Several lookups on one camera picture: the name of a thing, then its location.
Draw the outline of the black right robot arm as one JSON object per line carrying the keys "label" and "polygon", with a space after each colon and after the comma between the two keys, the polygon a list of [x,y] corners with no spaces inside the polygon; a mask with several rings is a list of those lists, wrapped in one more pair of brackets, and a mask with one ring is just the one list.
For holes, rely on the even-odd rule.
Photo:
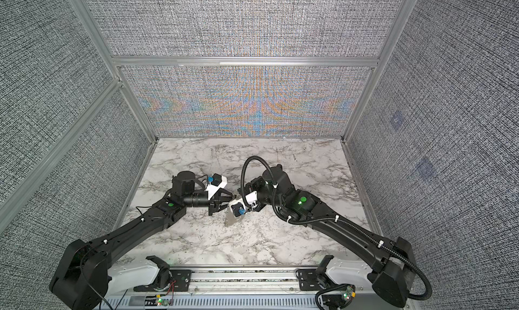
{"label": "black right robot arm", "polygon": [[257,194],[256,205],[276,207],[282,221],[325,234],[369,265],[372,271],[367,279],[382,300],[403,307],[412,297],[416,261],[405,239],[394,241],[348,220],[316,195],[296,188],[280,164],[241,184],[239,193],[253,192]]}

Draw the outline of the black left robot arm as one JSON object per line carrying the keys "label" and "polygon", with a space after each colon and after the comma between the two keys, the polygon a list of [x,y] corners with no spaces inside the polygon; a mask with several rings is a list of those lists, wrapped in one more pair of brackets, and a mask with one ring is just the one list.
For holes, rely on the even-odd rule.
{"label": "black left robot arm", "polygon": [[49,284],[53,295],[70,309],[94,309],[107,303],[113,292],[140,288],[164,291],[173,282],[169,265],[156,256],[114,269],[122,256],[149,237],[168,229],[189,207],[222,211],[234,199],[226,190],[227,178],[214,174],[202,182],[193,172],[182,171],[172,178],[172,187],[139,217],[113,232],[89,242],[71,242]]}

